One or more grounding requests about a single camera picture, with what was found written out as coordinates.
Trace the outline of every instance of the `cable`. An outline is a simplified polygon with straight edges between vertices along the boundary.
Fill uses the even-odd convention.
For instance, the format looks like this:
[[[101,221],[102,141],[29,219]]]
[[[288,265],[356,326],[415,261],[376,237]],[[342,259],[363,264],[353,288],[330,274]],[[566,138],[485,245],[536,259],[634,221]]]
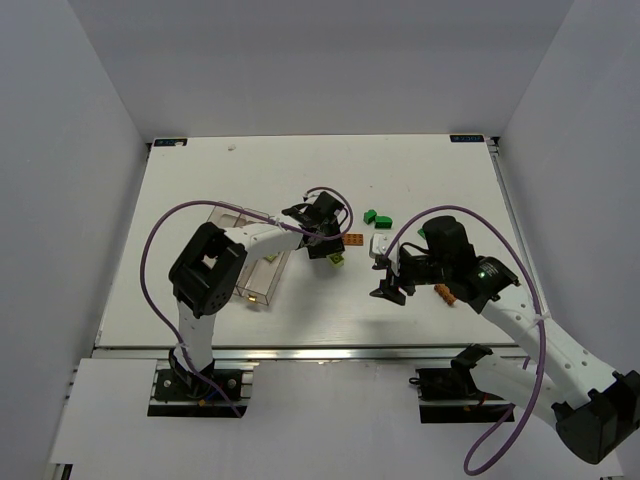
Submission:
[[[158,318],[160,320],[162,320],[162,322],[167,327],[169,327],[169,329],[171,330],[173,335],[176,337],[176,339],[178,341],[178,346],[180,347],[180,350],[182,351],[182,355],[184,357],[184,360],[187,363],[187,366],[189,367],[189,370],[191,370],[191,373],[193,373],[198,379],[200,379],[201,381],[203,381],[207,385],[212,386],[222,396],[222,398],[225,400],[225,402],[227,402],[229,404],[229,407],[231,407],[231,409],[233,410],[233,413],[235,413],[238,418],[242,417],[242,414],[238,411],[238,409],[233,404],[233,402],[231,401],[229,396],[226,393],[224,393],[224,391],[215,382],[213,382],[211,379],[205,377],[204,375],[202,375],[198,371],[198,369],[195,367],[195,365],[191,361],[191,357],[189,356],[189,352],[185,348],[185,343],[184,343],[184,339],[182,338],[182,335],[180,335],[180,332],[178,331],[178,329],[160,311],[158,306],[155,304],[155,302],[151,298],[151,295],[149,294],[149,289],[147,287],[146,271],[147,271],[147,258],[149,257],[149,250],[151,249],[151,243],[153,242],[153,239],[155,238],[156,234],[158,233],[158,230],[160,229],[162,224],[167,220],[167,218],[169,218],[174,213],[179,212],[183,208],[193,207],[193,206],[196,206],[196,205],[208,205],[208,206],[213,206],[213,207],[226,208],[226,209],[234,211],[236,213],[240,213],[240,214],[243,214],[243,215],[247,215],[249,217],[256,218],[258,220],[261,220],[261,221],[263,221],[265,223],[269,223],[271,225],[278,225],[281,228],[284,228],[285,230],[291,230],[293,232],[301,233],[301,234],[309,236],[309,237],[319,238],[319,239],[323,239],[323,240],[336,240],[336,239],[344,236],[344,234],[347,233],[351,229],[351,227],[353,226],[353,209],[351,208],[351,205],[349,204],[349,202],[340,193],[338,193],[337,191],[335,191],[334,189],[329,188],[329,187],[315,187],[315,188],[312,188],[311,190],[309,190],[307,192],[307,194],[309,194],[311,192],[314,192],[314,191],[317,191],[317,190],[326,190],[326,191],[329,191],[329,192],[335,194],[342,201],[342,203],[345,205],[345,207],[347,208],[347,211],[349,212],[349,224],[347,225],[347,228],[343,232],[340,232],[337,235],[332,235],[330,237],[323,237],[322,235],[318,235],[318,234],[315,234],[315,233],[307,232],[306,230],[303,230],[303,229],[301,229],[299,227],[295,227],[293,225],[288,225],[286,223],[279,223],[276,219],[273,219],[273,218],[270,218],[270,217],[265,217],[264,215],[260,215],[258,213],[254,213],[254,212],[251,212],[251,211],[248,211],[248,210],[244,210],[243,208],[236,207],[234,205],[227,205],[226,203],[218,202],[218,201],[214,201],[214,200],[192,200],[190,202],[184,202],[184,203],[181,203],[179,205],[176,205],[175,207],[173,207],[169,211],[167,211],[164,215],[162,215],[158,219],[158,221],[155,223],[155,225],[153,226],[151,231],[149,232],[149,236],[147,237],[147,241],[145,242],[144,248],[142,249],[142,256],[140,258],[140,288],[142,289],[142,295],[144,296],[145,300],[149,304],[149,307],[151,307],[151,310],[153,310],[153,312],[158,316]]]
[[[522,263],[520,258],[518,258],[518,254],[516,253],[516,251],[513,249],[513,247],[509,244],[508,240],[504,238],[504,236],[498,231],[496,227],[491,225],[491,223],[489,223],[489,221],[486,220],[484,217],[475,213],[472,210],[469,210],[468,208],[460,207],[457,205],[441,205],[438,207],[429,208],[424,212],[417,214],[411,220],[409,220],[396,234],[394,239],[389,244],[389,248],[387,249],[387,252],[384,254],[384,256],[385,257],[389,256],[393,247],[400,240],[400,237],[402,237],[402,235],[409,229],[409,227],[411,227],[411,225],[413,225],[413,223],[415,223],[418,219],[425,217],[431,213],[441,212],[443,210],[455,210],[458,212],[466,213],[467,215],[471,215],[472,217],[480,221],[482,224],[484,224],[489,230],[491,230],[491,232],[496,237],[498,237],[498,239],[502,242],[505,248],[509,251],[509,254],[518,265],[518,268],[520,269],[520,271],[522,272],[522,276],[524,277],[525,282],[527,283],[527,286],[531,292],[531,297],[533,298],[533,309],[535,310],[537,315],[541,315],[542,307],[540,304],[540,297],[538,295],[538,292],[536,291],[531,275],[529,275],[529,272],[525,268],[524,264]],[[504,415],[495,424],[493,424],[491,428],[489,428],[489,430],[487,430],[478,440],[476,440],[476,442],[469,449],[469,452],[467,453],[464,459],[464,472],[469,476],[480,475],[481,473],[486,472],[492,466],[494,466],[498,462],[498,460],[500,460],[503,457],[503,455],[507,453],[507,451],[516,442],[516,440],[522,433],[522,430],[524,430],[525,425],[529,421],[529,418],[533,414],[533,409],[536,405],[536,402],[538,401],[538,396],[540,395],[540,391],[542,390],[542,381],[544,379],[544,367],[546,363],[547,336],[544,328],[544,322],[538,322],[538,331],[540,332],[540,350],[538,352],[538,365],[536,366],[536,380],[533,386],[533,391],[531,392],[531,398],[529,399],[529,402],[527,403],[527,406],[524,409],[524,413],[522,414],[522,417],[518,421],[518,424],[513,429],[513,432],[511,432],[511,435],[509,435],[509,438],[504,442],[502,447],[500,447],[498,451],[491,458],[489,458],[489,460],[487,460],[482,466],[476,469],[471,469],[469,468],[469,463],[471,462],[471,458],[473,457],[473,454],[480,447],[480,445],[482,445],[482,443],[484,443],[484,441],[487,438],[489,438],[491,434],[495,432],[500,427],[500,425],[502,425],[507,420],[507,418],[509,418],[509,415],[511,415],[515,406],[511,405],[511,407],[507,409]],[[526,369],[528,364],[529,364],[529,358],[525,360],[522,368]]]

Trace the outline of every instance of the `green block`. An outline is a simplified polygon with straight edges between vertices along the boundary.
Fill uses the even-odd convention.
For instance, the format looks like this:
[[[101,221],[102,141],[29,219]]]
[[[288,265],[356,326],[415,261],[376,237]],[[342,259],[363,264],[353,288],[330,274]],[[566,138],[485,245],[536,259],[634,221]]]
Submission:
[[[378,213],[375,210],[371,209],[368,212],[364,212],[364,217],[362,219],[364,220],[364,223],[369,225],[375,221],[377,215]]]
[[[327,256],[327,260],[334,268],[340,268],[344,265],[344,257],[339,253],[334,253],[333,255]]]
[[[381,215],[378,215],[376,217],[376,228],[391,228],[391,225],[393,225],[393,220],[391,220],[390,217],[383,217]]]

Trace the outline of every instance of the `white panel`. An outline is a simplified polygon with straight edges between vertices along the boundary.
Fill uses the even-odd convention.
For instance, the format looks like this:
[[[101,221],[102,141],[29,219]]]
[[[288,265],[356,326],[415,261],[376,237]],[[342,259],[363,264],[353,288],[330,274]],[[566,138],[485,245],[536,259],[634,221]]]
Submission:
[[[640,370],[639,79],[640,4],[576,2],[503,140],[554,318],[623,373]],[[638,451],[636,432],[631,478]]]
[[[263,363],[241,420],[147,418],[154,364],[83,360],[52,455],[74,464],[72,480],[461,480],[466,450],[487,428],[421,425],[412,367],[364,362]],[[583,463],[534,418],[482,478],[595,480],[618,474],[616,463]]]
[[[364,247],[347,247],[334,269],[293,252],[269,308],[234,298],[218,315],[218,346],[434,345],[511,343],[468,306],[448,307],[421,287],[400,307],[369,292],[384,276],[368,256],[376,231],[362,222],[370,208],[391,216],[397,232],[416,213],[447,203],[485,215],[515,245],[513,230],[484,143],[451,143],[447,135],[194,138],[186,147],[152,149],[122,265],[103,320],[101,346],[169,346],[169,329],[146,304],[139,286],[142,247],[153,224],[180,202],[222,200],[277,214],[314,186],[341,191],[355,211],[353,232]],[[151,295],[177,321],[168,272],[210,207],[170,218],[148,261]],[[479,254],[516,269],[499,241],[480,223],[457,214]],[[417,223],[405,240],[422,242]]]
[[[499,134],[571,0],[72,0],[143,136]]]
[[[41,478],[91,351],[145,148],[64,0],[0,14],[0,478]]]

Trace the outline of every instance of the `small object on table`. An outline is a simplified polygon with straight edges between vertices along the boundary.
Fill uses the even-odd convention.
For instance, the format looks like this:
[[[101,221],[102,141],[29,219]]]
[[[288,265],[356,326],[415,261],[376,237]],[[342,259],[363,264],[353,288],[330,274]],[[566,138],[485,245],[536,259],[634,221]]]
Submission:
[[[383,217],[382,215],[376,216],[376,228],[389,229],[393,225],[391,217]]]
[[[328,255],[327,256],[327,260],[329,260],[329,263],[334,268],[340,268],[341,266],[344,265],[344,257],[342,255],[340,255],[339,253],[334,253],[333,255]]]
[[[347,233],[342,237],[342,242],[345,245],[361,247],[364,245],[364,235],[361,233]]]
[[[449,290],[449,287],[447,287],[446,285],[442,283],[438,283],[433,287],[433,289],[436,291],[438,295],[440,295],[440,297],[442,297],[442,299],[450,307],[452,307],[453,304],[456,302],[457,298],[453,296],[453,294],[451,293],[451,290]]]
[[[364,217],[362,219],[364,220],[364,223],[370,225],[376,220],[377,215],[378,213],[374,209],[371,209],[367,212],[364,212]]]

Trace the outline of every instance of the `orange grid object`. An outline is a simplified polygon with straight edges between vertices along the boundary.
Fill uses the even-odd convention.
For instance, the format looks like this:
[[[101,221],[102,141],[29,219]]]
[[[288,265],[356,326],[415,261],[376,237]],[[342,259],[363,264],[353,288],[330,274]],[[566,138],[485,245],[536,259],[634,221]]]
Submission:
[[[438,283],[433,287],[438,295],[442,297],[442,299],[449,305],[450,307],[456,302],[457,298],[453,296],[449,287],[442,283]]]
[[[364,235],[362,233],[347,233],[342,237],[342,241],[345,245],[361,247],[364,245]]]

